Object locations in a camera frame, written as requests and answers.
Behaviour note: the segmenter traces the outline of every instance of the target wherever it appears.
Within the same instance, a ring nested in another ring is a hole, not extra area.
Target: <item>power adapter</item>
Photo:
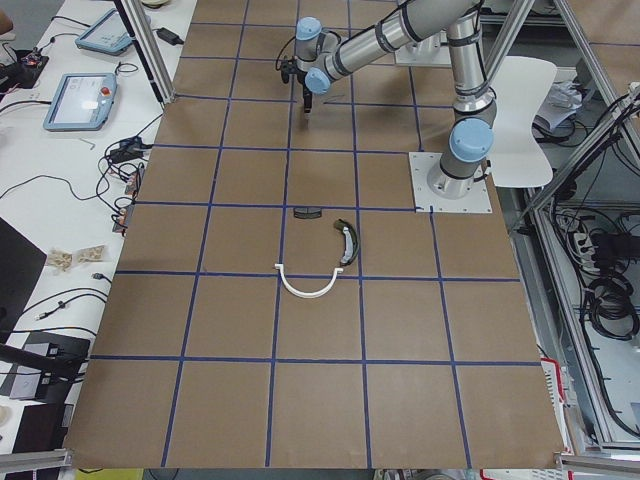
[[[161,40],[164,40],[170,45],[183,45],[184,40],[180,38],[180,36],[176,33],[173,33],[171,30],[168,30],[164,27],[156,30],[156,34]]]

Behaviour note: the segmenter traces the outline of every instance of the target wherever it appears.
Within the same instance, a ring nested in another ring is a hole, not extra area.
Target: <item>white curved handle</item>
[[[275,264],[276,270],[280,272],[280,278],[282,279],[282,283],[284,287],[293,293],[296,297],[300,298],[318,298],[327,293],[331,288],[333,288],[333,284],[336,283],[336,279],[338,278],[338,274],[344,272],[344,268],[334,268],[333,269],[333,277],[331,281],[324,287],[318,290],[317,292],[301,292],[300,290],[293,288],[291,284],[287,281],[287,278],[284,275],[284,265],[281,263]]]

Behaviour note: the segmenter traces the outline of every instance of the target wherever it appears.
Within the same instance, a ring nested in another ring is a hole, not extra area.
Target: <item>robotic arm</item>
[[[496,105],[482,60],[479,28],[481,0],[408,0],[375,25],[342,42],[319,20],[298,22],[295,56],[281,65],[285,83],[296,76],[303,85],[305,113],[313,94],[327,93],[331,84],[411,42],[446,29],[455,81],[456,115],[449,145],[440,164],[428,175],[434,192],[461,198],[474,182],[475,171],[493,143]]]

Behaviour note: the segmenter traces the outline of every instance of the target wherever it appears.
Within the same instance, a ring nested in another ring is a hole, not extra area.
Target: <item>black plug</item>
[[[169,45],[183,45],[184,40],[180,38],[180,36],[176,33],[173,33],[171,30],[168,30],[164,27],[156,30],[156,34],[161,40],[164,40]]]

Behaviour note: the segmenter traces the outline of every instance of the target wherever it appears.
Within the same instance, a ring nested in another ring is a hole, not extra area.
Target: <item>white desk surface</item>
[[[151,17],[151,27],[166,27],[181,38],[185,38],[191,16],[197,0],[172,0],[158,10],[147,10]],[[113,8],[111,2],[91,0],[66,0],[58,15],[74,18],[84,23],[93,23],[107,10]],[[63,32],[82,33],[66,20],[56,19],[47,28],[39,46],[48,43],[49,38]],[[122,55],[109,55],[80,50],[76,48],[72,36],[62,36],[44,50],[50,57],[36,88],[18,90],[7,95],[0,107],[19,100],[51,100],[64,73],[113,72],[118,62],[137,65],[135,74],[118,76],[118,91],[109,119],[97,132],[52,133],[42,128],[47,105],[29,105],[15,107],[0,114],[0,194],[7,188],[36,175],[54,175],[68,179],[74,191],[81,197],[95,193],[100,177],[97,168],[98,159],[104,149],[113,142],[136,134],[149,121],[162,113],[151,87],[147,81],[142,64],[133,48]],[[158,41],[158,45],[170,75],[173,77],[181,46],[171,46]],[[155,122],[142,135],[146,143],[152,143],[159,121]],[[80,140],[92,142],[95,147]],[[104,198],[114,200],[124,192],[124,184],[110,180],[111,189]],[[92,287],[108,291],[105,280],[91,278],[94,272],[112,277],[123,238],[111,231],[111,211],[98,199],[80,202],[73,198],[63,182],[39,179],[22,186],[0,200],[0,216],[20,231],[42,251],[48,253],[52,248],[72,252],[81,248],[106,245],[107,259],[96,264],[73,267],[67,272],[57,272],[45,267],[29,304],[57,292],[76,287]],[[94,298],[83,298],[44,320],[34,317],[41,312],[51,310],[58,300],[70,295],[52,299],[41,308],[28,312],[20,319],[16,329],[47,328],[58,326],[81,326],[96,331],[104,305]],[[57,331],[69,336],[93,337],[78,330]],[[13,334],[9,345],[21,347],[26,334]],[[0,362],[0,371],[8,371],[10,365]],[[81,384],[72,387],[67,398],[68,403],[76,402]],[[6,423],[0,426],[0,454],[11,453],[25,405],[35,402],[10,400],[0,397],[0,405],[11,410]]]

